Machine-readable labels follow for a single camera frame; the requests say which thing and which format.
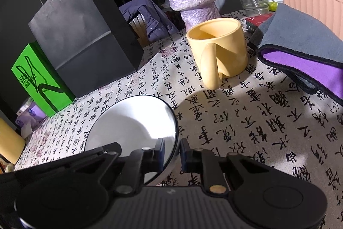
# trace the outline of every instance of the yellow cylinder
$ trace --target yellow cylinder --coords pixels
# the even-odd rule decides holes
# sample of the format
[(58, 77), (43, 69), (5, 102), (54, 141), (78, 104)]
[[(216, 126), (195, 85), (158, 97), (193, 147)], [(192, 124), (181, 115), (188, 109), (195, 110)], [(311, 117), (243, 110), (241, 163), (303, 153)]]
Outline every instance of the yellow cylinder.
[(0, 118), (0, 155), (15, 164), (24, 147), (25, 140)]

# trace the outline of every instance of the calligraphy tablecloth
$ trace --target calligraphy tablecloth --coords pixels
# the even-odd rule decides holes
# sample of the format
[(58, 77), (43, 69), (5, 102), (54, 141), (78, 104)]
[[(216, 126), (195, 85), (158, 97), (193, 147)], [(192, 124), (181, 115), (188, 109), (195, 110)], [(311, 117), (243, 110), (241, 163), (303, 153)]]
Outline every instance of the calligraphy tablecloth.
[[(225, 16), (239, 19), (246, 31), (244, 12)], [(248, 55), (243, 73), (209, 91), (185, 31), (158, 41), (145, 48), (138, 72), (46, 119), (30, 138), (16, 170), (82, 152), (92, 124), (105, 110), (126, 97), (149, 94), (170, 104), (179, 135), (191, 147), (220, 156), (239, 152), (319, 186), (329, 202), (320, 228), (342, 227), (343, 108), (322, 92), (304, 93), (284, 73), (259, 62), (252, 50)], [(198, 174), (183, 174), (177, 162), (162, 185), (199, 183)]]

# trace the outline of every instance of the screw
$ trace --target screw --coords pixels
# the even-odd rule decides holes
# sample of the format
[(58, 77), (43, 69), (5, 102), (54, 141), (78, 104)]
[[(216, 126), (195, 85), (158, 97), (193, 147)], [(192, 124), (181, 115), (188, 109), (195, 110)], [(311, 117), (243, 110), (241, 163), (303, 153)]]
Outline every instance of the screw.
[(133, 191), (133, 188), (128, 185), (120, 185), (116, 188), (116, 191), (121, 194), (129, 194)]
[(220, 184), (212, 185), (210, 191), (215, 194), (223, 194), (226, 192), (226, 187)]

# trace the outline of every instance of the purple lining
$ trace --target purple lining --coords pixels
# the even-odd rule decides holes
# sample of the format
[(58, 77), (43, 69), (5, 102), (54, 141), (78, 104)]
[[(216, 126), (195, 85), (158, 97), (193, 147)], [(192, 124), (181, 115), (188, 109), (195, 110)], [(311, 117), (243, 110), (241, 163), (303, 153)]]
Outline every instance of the purple lining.
[(299, 58), (295, 55), (266, 48), (261, 55), (274, 63), (293, 67), (317, 80), (332, 93), (343, 99), (343, 69), (320, 62)]

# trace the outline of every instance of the mug handle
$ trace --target mug handle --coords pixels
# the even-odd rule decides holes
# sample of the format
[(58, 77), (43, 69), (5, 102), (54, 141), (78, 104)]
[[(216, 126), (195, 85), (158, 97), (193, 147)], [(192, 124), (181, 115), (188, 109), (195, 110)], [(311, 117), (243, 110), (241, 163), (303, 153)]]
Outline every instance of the mug handle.
[(200, 72), (206, 88), (215, 91), (222, 85), (222, 73), (218, 71), (217, 45), (208, 43), (201, 54)]

